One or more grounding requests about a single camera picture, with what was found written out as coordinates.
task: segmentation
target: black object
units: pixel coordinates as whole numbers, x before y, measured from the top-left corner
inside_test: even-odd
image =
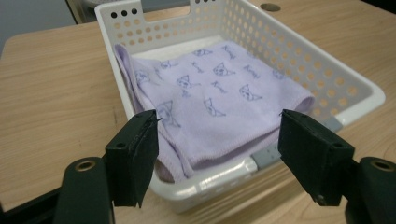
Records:
[[[353,161],[354,147],[307,115],[283,110],[278,150],[305,191],[321,206],[348,199],[348,223],[396,223],[396,165]]]
[[[388,12],[396,14],[396,1],[395,0],[362,0],[375,7],[380,7]]]
[[[0,223],[115,223],[113,206],[142,205],[158,156],[155,110],[132,117],[101,158],[65,170],[62,186],[7,212]]]

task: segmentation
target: purple towel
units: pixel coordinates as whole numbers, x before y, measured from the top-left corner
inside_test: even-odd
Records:
[[[165,62],[115,46],[136,112],[156,109],[161,179],[180,182],[219,162],[248,156],[277,139],[282,109],[300,112],[310,91],[234,42]]]

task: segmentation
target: wood grain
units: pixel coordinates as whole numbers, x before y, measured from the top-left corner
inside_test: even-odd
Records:
[[[262,0],[251,0],[256,6]],[[273,0],[271,16],[371,79],[387,95],[339,134],[355,159],[396,162],[396,16],[358,0]],[[188,11],[177,8],[173,15]],[[159,20],[169,11],[148,15]],[[17,35],[0,60],[0,201],[8,210],[61,185],[65,167],[102,156],[126,122],[96,22]],[[150,190],[117,223],[345,223],[346,201],[319,207],[279,164],[244,186],[177,215]]]

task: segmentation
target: cartoon cat print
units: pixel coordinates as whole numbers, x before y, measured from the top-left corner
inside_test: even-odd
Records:
[[[224,113],[221,113],[218,111],[212,103],[212,98],[209,98],[207,100],[204,100],[204,104],[206,106],[206,111],[209,113],[212,117],[224,117],[226,116]]]
[[[247,101],[257,101],[257,100],[262,99],[261,96],[256,95],[256,94],[254,94],[253,92],[250,91],[250,87],[248,86],[248,84],[246,84],[241,89],[239,89],[239,93]]]
[[[234,75],[235,74],[234,71],[228,70],[224,66],[224,63],[220,63],[218,66],[216,66],[213,69],[213,72],[219,77],[225,77],[225,76],[229,76],[229,75]]]
[[[134,75],[136,76],[137,84],[140,85],[144,82],[149,82],[149,73],[143,70],[134,71]]]
[[[178,65],[178,63],[171,63],[171,61],[161,62],[162,69],[168,69],[168,68],[171,68],[171,67],[177,66],[177,65]]]
[[[205,56],[205,55],[208,55],[211,53],[213,53],[213,51],[208,50],[208,49],[198,49],[198,50],[194,51],[192,54],[194,54],[197,57],[202,57],[202,56]]]
[[[199,85],[201,85],[201,84],[199,84],[199,83],[194,83],[194,84],[190,83],[190,77],[189,77],[189,75],[186,75],[186,76],[183,76],[183,77],[178,78],[177,81],[176,81],[176,83],[177,83],[177,85],[178,85],[179,87],[181,87],[181,88],[183,88],[183,89],[190,89],[190,88],[192,88],[192,87],[194,87],[194,86],[199,86]]]
[[[179,128],[180,125],[172,116],[172,103],[173,101],[167,101],[160,105],[157,105],[157,114],[158,117],[161,118],[161,122],[163,123],[163,125]]]
[[[235,54],[233,54],[232,49],[228,45],[222,47],[222,49],[224,49],[230,55],[230,60],[236,58]]]

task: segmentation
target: basket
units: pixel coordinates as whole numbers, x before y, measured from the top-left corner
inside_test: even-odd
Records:
[[[95,9],[127,118],[134,114],[113,53],[124,45],[140,58],[169,60],[223,40],[232,40],[316,97],[310,116],[337,130],[384,103],[374,83],[337,61],[247,0],[191,0],[190,12],[146,21],[138,0]],[[226,162],[178,184],[162,182],[155,172],[151,189],[183,212],[232,189],[280,161],[276,145],[257,155]]]

